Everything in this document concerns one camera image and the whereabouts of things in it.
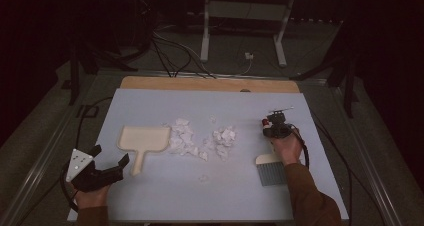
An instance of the table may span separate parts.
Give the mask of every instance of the table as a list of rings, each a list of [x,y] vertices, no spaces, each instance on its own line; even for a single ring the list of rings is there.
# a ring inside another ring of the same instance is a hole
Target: table
[[[103,148],[96,157],[98,168],[114,166],[125,153],[116,147],[123,125],[172,123],[181,115],[191,117],[190,125],[197,136],[193,141],[201,141],[198,135],[212,128],[234,123],[236,146],[226,162],[213,154],[203,162],[165,151],[146,156],[138,176],[129,175],[132,165],[128,165],[124,181],[111,188],[110,219],[180,223],[292,220],[287,186],[262,187],[254,164],[256,156],[270,151],[260,130],[260,119],[268,113],[264,109],[276,103],[280,106],[282,98],[287,100],[283,104],[295,107],[287,111],[287,119],[305,132],[302,136],[307,143],[315,145],[309,152],[317,187],[335,199],[342,219],[346,219],[346,209],[310,114],[299,114],[308,108],[294,82],[147,77],[127,77],[117,90],[98,138]],[[194,104],[187,104],[194,99]],[[216,125],[208,123],[205,110],[217,116]],[[71,211],[68,220],[75,219]]]

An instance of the sleeve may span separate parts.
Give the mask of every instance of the sleeve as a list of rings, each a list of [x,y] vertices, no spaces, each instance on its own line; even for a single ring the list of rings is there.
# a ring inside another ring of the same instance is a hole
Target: sleeve
[[[107,206],[78,210],[77,226],[108,226]]]
[[[296,225],[342,225],[336,202],[318,191],[308,168],[301,164],[289,164],[284,171]]]

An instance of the floor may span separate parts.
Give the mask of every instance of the floor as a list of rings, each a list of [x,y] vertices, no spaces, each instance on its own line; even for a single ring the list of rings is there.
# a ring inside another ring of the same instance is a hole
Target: floor
[[[240,32],[234,35],[226,31],[213,30],[208,63],[203,66],[199,63],[199,66],[196,66],[191,62],[178,76],[199,77],[197,74],[201,74],[203,77],[209,77],[203,73],[208,71],[209,74],[222,78],[287,80],[289,76],[319,65],[337,30],[337,26],[329,24],[290,22],[283,40],[288,62],[286,68],[281,68],[277,64],[270,32],[263,34]],[[184,33],[177,33],[174,26],[162,25],[156,33],[159,48],[179,67],[188,61],[187,54],[181,49],[164,45],[165,41],[159,38],[183,44],[197,54],[200,52],[202,34],[199,26],[192,26]],[[153,50],[154,47],[151,48],[152,50],[145,55],[129,63],[129,66],[139,69],[138,72],[131,73],[132,75],[167,76]],[[246,60],[245,52],[252,53],[253,60]],[[1,147],[0,209],[3,211],[2,217],[6,214],[16,216],[14,225],[18,224],[17,220],[22,218],[25,212],[30,213],[22,225],[73,224],[66,221],[69,207],[60,187],[54,186],[46,196],[43,196],[43,193],[58,178],[60,168],[69,159],[69,152],[75,144],[83,150],[94,145],[110,101],[104,101],[98,105],[97,117],[84,120],[79,141],[76,142],[80,122],[76,114],[80,105],[92,104],[99,99],[112,96],[122,78],[129,75],[105,64],[102,65],[98,75],[84,77],[81,84],[81,96],[74,107],[68,106],[70,92],[61,89],[62,83],[69,79],[69,64],[59,68],[57,85],[48,92]],[[322,122],[338,150],[344,155],[350,169],[363,184],[362,187],[358,180],[353,179],[353,184],[349,185],[348,173],[342,158],[329,139],[320,132],[345,205],[347,208],[352,208],[352,225],[422,225],[424,222],[423,193],[372,105],[361,80],[356,78],[354,91],[358,101],[352,105],[354,118],[348,119],[340,106],[343,87],[328,88],[325,85],[328,73],[329,71],[322,72],[313,78],[298,82],[298,85],[311,111],[317,115],[316,122],[318,124]],[[50,155],[42,154],[43,149],[51,145],[58,146]],[[39,159],[40,154],[46,157],[45,160]],[[31,169],[34,169],[33,165],[37,163],[42,164],[43,167],[34,172]],[[29,175],[32,175],[34,179],[32,182],[37,187],[24,190],[28,194],[23,197],[22,194],[25,192],[22,192],[20,187],[24,185]],[[350,202],[349,189],[352,189],[352,202]],[[19,195],[22,197],[20,199],[23,199],[22,202],[14,201]],[[389,201],[378,201],[381,198],[387,198]],[[20,210],[6,211],[7,206],[19,204]],[[36,207],[33,211],[28,211],[32,205]],[[111,225],[142,225],[142,223],[113,222]]]

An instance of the hand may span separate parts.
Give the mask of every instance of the hand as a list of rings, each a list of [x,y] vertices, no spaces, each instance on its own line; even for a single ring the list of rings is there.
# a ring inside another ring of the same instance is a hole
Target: hand
[[[285,138],[270,138],[275,153],[281,158],[284,166],[299,162],[302,144],[294,134],[299,135],[299,131],[294,129],[293,133]]]
[[[94,208],[107,206],[107,195],[111,185],[100,188],[96,191],[91,191],[84,193],[82,191],[77,191],[73,186],[74,192],[77,192],[75,195],[75,200],[79,209],[84,208]]]

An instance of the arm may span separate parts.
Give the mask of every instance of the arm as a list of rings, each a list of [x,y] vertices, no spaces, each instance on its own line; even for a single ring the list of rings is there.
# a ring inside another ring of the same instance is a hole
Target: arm
[[[342,225],[336,202],[318,191],[309,170],[298,163],[302,146],[296,136],[270,140],[284,164],[296,225]]]
[[[84,193],[78,191],[75,200],[78,204],[78,226],[107,226],[109,225],[107,211],[107,194],[109,186],[99,190]]]

